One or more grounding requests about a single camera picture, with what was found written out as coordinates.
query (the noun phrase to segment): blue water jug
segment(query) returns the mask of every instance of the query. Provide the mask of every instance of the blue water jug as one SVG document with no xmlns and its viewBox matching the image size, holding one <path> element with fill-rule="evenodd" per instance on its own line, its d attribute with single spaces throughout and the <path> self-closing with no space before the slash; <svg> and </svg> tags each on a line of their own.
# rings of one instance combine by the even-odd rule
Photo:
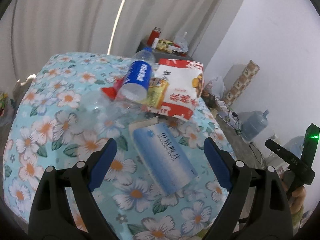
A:
<svg viewBox="0 0 320 240">
<path fill-rule="evenodd" d="M 268 126 L 266 110 L 264 113 L 261 111 L 254 111 L 253 114 L 244 122 L 242 126 L 241 136 L 246 142 L 251 142 L 263 129 Z"/>
</svg>

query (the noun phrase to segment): red and white snack bag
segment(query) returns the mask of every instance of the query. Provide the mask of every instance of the red and white snack bag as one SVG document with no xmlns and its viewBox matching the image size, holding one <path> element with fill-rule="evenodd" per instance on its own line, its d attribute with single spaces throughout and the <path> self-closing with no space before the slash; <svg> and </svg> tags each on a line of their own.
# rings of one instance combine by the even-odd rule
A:
<svg viewBox="0 0 320 240">
<path fill-rule="evenodd" d="M 203 84 L 200 62 L 160 59 L 149 85 L 148 111 L 187 121 L 198 105 Z"/>
</svg>

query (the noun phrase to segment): white wall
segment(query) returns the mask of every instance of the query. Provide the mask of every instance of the white wall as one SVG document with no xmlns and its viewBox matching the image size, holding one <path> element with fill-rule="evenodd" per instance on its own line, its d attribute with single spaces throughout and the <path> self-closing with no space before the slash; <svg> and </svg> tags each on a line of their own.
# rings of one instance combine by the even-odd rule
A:
<svg viewBox="0 0 320 240">
<path fill-rule="evenodd" d="M 205 79 L 249 60 L 260 71 L 232 105 L 236 112 L 267 108 L 269 126 L 283 144 L 304 135 L 311 123 L 320 127 L 320 17 L 310 0 L 244 0 Z M 306 209 L 320 199 L 320 145 L 313 169 Z"/>
<path fill-rule="evenodd" d="M 219 0 L 192 57 L 206 67 L 219 47 L 244 0 Z"/>
</svg>

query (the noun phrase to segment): white curtain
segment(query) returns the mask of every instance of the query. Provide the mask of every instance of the white curtain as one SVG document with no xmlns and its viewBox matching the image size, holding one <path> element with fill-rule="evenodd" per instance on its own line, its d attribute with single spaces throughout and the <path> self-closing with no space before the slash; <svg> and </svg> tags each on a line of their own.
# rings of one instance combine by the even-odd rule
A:
<svg viewBox="0 0 320 240">
<path fill-rule="evenodd" d="M 121 0 L 18 0 L 13 25 L 17 78 L 67 51 L 105 53 Z"/>
<path fill-rule="evenodd" d="M 13 0 L 0 21 L 0 71 L 7 73 L 0 75 L 0 88 L 12 89 L 12 77 L 25 80 L 57 53 L 106 53 L 121 1 Z M 181 30 L 192 42 L 213 1 L 126 0 L 111 54 L 132 56 L 155 26 L 162 38 Z"/>
<path fill-rule="evenodd" d="M 177 31 L 188 32 L 193 40 L 214 0 L 126 0 L 116 28 L 111 54 L 132 56 L 141 39 L 154 27 L 160 38 L 170 39 Z"/>
</svg>

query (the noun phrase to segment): electrical cable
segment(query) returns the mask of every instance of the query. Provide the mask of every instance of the electrical cable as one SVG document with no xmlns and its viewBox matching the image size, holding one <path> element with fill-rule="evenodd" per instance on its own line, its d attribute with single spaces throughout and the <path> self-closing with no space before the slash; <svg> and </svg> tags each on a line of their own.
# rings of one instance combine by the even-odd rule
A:
<svg viewBox="0 0 320 240">
<path fill-rule="evenodd" d="M 231 124 L 231 122 L 230 122 L 230 120 L 231 120 L 231 119 L 230 119 L 230 116 L 229 116 L 230 113 L 231 113 L 231 109 L 230 109 L 229 112 L 228 112 L 228 118 L 229 118 L 229 121 L 228 121 L 228 122 L 229 122 L 229 124 L 231 125 L 231 127 L 236 131 L 236 134 L 239 135 L 239 134 L 241 134 L 242 130 L 241 130 L 240 127 L 239 127 L 239 122 L 240 122 L 240 121 L 239 121 L 238 115 L 236 114 L 236 116 L 234 116 L 234 115 L 233 115 L 233 113 L 235 113 L 234 111 L 231 113 L 233 117 L 236 117 L 236 118 L 238 119 L 238 121 L 236 122 L 236 124 L 238 124 L 238 129 L 237 129 L 237 128 L 235 128 L 235 127 Z"/>
<path fill-rule="evenodd" d="M 252 149 L 251 145 L 253 145 L 253 146 L 258 150 L 258 152 L 260 153 L 260 155 L 261 155 L 261 161 L 260 161 L 260 162 L 259 162 L 259 160 L 258 160 L 258 158 L 257 158 L 257 156 L 256 156 L 256 154 L 255 154 L 255 152 L 254 152 L 254 150 Z M 249 148 L 251 149 L 254 157 L 257 159 L 257 162 L 258 162 L 258 163 L 261 165 L 261 167 L 264 169 L 264 168 L 266 167 L 266 165 L 267 165 L 267 162 L 266 162 L 266 160 L 263 158 L 262 153 L 260 152 L 260 150 L 259 150 L 252 142 L 250 142 L 250 144 L 249 144 L 248 146 L 249 146 Z"/>
</svg>

